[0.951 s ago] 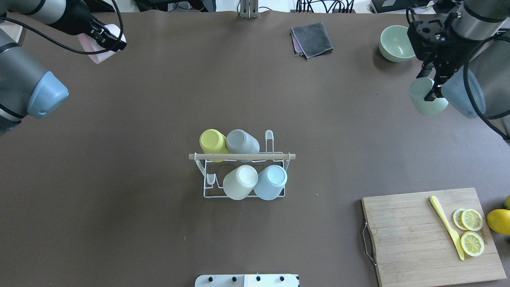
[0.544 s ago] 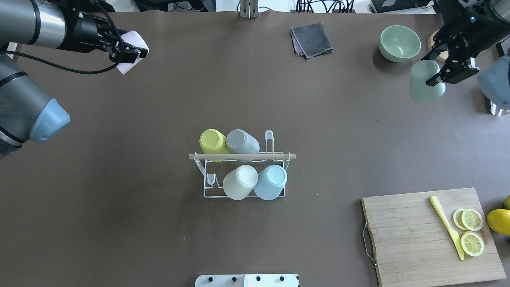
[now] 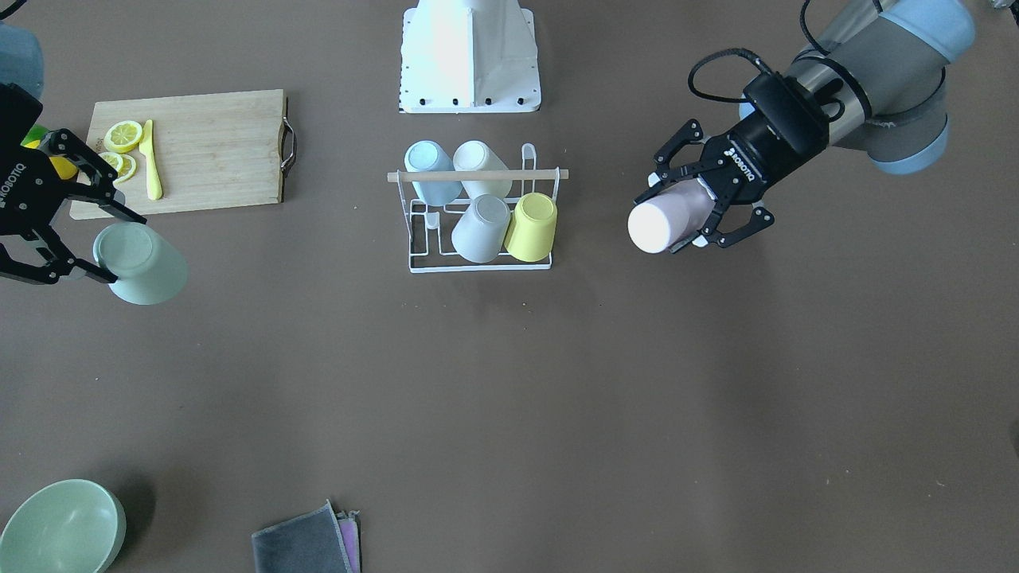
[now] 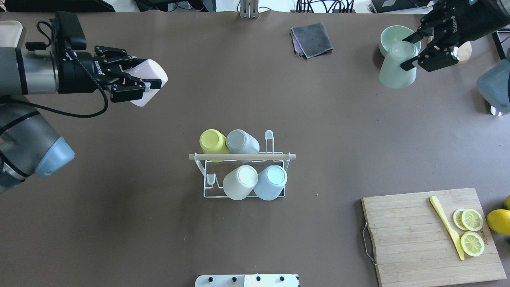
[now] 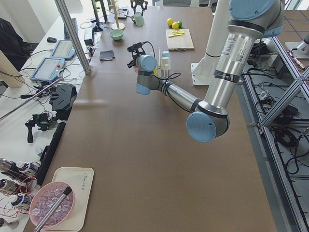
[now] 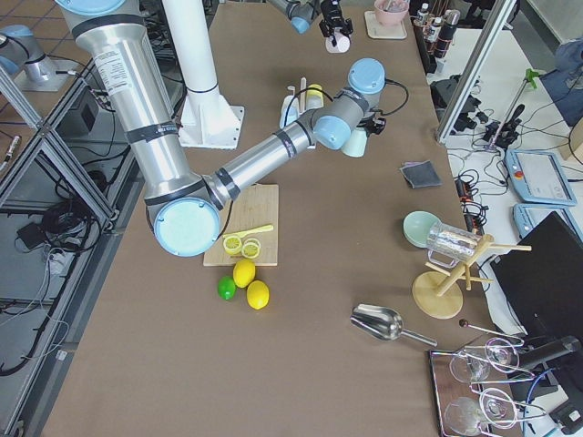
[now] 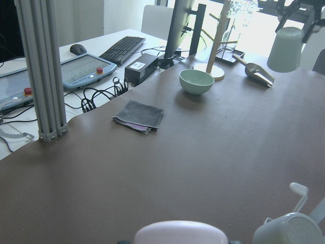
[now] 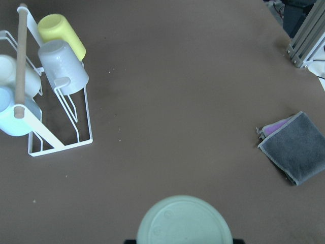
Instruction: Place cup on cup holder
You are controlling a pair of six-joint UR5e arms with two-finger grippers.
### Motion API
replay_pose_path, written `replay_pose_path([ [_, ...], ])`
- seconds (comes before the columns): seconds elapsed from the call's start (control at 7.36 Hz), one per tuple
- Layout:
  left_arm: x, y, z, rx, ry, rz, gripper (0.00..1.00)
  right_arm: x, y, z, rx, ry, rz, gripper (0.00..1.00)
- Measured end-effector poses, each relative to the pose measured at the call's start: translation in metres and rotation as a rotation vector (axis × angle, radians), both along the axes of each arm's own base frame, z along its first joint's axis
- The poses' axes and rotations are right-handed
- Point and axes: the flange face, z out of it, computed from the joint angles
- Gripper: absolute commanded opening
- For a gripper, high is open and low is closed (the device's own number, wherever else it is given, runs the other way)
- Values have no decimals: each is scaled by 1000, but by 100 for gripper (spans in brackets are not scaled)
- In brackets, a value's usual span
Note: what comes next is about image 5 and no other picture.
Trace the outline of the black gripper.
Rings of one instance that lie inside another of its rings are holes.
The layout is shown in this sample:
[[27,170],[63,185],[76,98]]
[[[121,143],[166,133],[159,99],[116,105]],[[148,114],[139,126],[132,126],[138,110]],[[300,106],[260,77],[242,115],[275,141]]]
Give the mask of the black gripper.
[[127,66],[129,68],[132,68],[133,66],[136,65],[138,57],[145,55],[145,50],[142,47],[144,44],[145,42],[139,42],[127,48],[127,51],[130,52],[132,55],[132,60],[129,63],[127,63]]
[[148,1],[146,1],[146,0],[131,0],[130,5],[131,5],[131,8],[133,9],[134,12],[136,11],[136,8],[138,6],[141,7],[142,11],[145,11],[145,10],[147,10],[147,7],[148,7]]

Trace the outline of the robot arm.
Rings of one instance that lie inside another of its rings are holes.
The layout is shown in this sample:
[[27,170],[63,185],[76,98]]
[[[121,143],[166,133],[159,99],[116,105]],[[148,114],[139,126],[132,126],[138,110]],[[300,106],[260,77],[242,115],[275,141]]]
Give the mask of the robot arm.
[[239,82],[244,64],[257,39],[277,36],[283,28],[282,0],[220,0],[204,58],[198,66],[211,79],[204,99],[199,99],[174,84],[169,77],[158,77],[154,70],[156,59],[145,53],[142,43],[128,47],[136,67],[136,91],[148,95],[158,90],[170,97],[190,116],[186,128],[199,142],[212,141],[229,127],[227,105]]

